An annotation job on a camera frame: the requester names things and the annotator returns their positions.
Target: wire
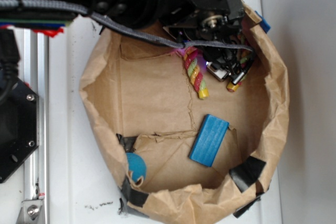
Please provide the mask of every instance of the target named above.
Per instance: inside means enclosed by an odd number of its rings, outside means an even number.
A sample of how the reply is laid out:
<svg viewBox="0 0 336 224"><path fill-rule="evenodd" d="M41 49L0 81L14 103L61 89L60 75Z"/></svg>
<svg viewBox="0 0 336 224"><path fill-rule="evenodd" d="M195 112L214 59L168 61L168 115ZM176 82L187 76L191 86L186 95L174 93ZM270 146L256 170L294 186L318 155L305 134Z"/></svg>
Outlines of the wire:
<svg viewBox="0 0 336 224"><path fill-rule="evenodd" d="M218 47L218 48L229 48L229 49L246 49L254 52L252 47L246 45L232 45L220 41L203 41L203 40L193 40L185 43L174 42L165 38L161 38L159 36L150 35L147 33L143 33L141 31L133 30L129 27L123 26L114 22L107 16L103 16L99 13L93 12L90 13L89 9L82 5L67 3L64 1L56 1L56 0L0 0L0 7L2 8L15 8L19 5L22 7L30 8L30 9L53 9L60 10L66 12L73 12L76 14L80 14L82 16L89 16L91 19L97 21L98 23L110 28L113 31L116 31L125 36L129 36L132 38L144 40L147 42L162 44L172 48L187 48L191 46L204 46L204 47Z"/></svg>

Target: black cable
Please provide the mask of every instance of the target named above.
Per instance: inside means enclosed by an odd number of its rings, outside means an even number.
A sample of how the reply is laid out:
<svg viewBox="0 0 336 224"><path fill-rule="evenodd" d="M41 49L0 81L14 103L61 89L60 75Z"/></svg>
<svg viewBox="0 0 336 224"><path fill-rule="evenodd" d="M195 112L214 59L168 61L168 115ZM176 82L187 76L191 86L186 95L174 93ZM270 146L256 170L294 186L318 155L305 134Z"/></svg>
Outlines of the black cable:
<svg viewBox="0 0 336 224"><path fill-rule="evenodd" d="M17 83L17 63L20 60L14 32L0 29L0 65L4 87L0 91L0 105L8 98L13 86Z"/></svg>

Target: white surface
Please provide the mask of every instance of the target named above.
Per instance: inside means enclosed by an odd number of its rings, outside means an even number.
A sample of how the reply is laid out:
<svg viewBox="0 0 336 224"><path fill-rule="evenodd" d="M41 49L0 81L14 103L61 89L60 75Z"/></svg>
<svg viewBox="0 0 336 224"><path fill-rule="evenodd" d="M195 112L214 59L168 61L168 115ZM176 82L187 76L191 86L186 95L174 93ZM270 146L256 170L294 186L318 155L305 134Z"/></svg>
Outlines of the white surface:
<svg viewBox="0 0 336 224"><path fill-rule="evenodd" d="M288 143L279 165L284 224L335 223L336 0L262 0L288 66Z"/></svg>
<svg viewBox="0 0 336 224"><path fill-rule="evenodd" d="M251 6L258 6L254 1ZM79 97L79 79L99 38L100 26L78 18L50 41L50 223L157 223L118 215L120 193L94 140ZM220 223L280 224L277 173L270 191L240 219Z"/></svg>

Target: black tape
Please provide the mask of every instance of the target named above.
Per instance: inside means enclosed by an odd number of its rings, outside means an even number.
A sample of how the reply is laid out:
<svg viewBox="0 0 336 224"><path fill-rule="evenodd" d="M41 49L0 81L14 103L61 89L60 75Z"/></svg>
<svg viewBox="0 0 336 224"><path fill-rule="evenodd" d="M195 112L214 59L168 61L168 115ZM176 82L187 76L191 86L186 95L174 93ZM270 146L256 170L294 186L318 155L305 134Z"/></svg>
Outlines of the black tape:
<svg viewBox="0 0 336 224"><path fill-rule="evenodd" d="M237 209L237 211L233 214L234 217L236 217L237 219L242 216L248 209L250 209L251 206L254 205L255 202L257 201L261 201L261 196L264 193L261 194L257 194L257 198L255 200L253 200L252 202L250 202L249 204Z"/></svg>
<svg viewBox="0 0 336 224"><path fill-rule="evenodd" d="M128 178L125 178L124 183L122 184L121 193L125 197L126 202L129 201L137 207L143 207L149 196L149 194L134 190L131 187Z"/></svg>
<svg viewBox="0 0 336 224"><path fill-rule="evenodd" d="M229 174L243 193L258 180L265 165L266 162L250 156L241 165L232 168Z"/></svg>
<svg viewBox="0 0 336 224"><path fill-rule="evenodd" d="M127 201L124 197L120 198L120 208L118 210L118 214L121 215L122 213L125 214L130 214L130 215L135 215L135 216L139 216L142 218L147 218L149 219L149 216L131 208L130 206L127 205Z"/></svg>
<svg viewBox="0 0 336 224"><path fill-rule="evenodd" d="M117 134L119 143L124 147L125 152L133 152L133 145L136 142L137 136L123 137L120 134Z"/></svg>

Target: paper bag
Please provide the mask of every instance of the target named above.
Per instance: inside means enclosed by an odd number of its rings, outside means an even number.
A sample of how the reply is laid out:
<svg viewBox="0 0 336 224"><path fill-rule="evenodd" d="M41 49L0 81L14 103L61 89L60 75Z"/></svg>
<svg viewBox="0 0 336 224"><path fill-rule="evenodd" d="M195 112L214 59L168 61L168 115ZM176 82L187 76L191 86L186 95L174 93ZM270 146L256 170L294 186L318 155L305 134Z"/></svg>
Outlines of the paper bag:
<svg viewBox="0 0 336 224"><path fill-rule="evenodd" d="M216 223L269 188L287 137L288 75L260 18L245 10L257 59L235 93L204 70L210 96L200 100L174 49L109 30L92 52L80 94L97 143L127 205L154 220ZM147 32L167 36L160 26ZM188 158L206 114L230 123L212 167ZM138 136L148 170L141 186L116 134Z"/></svg>

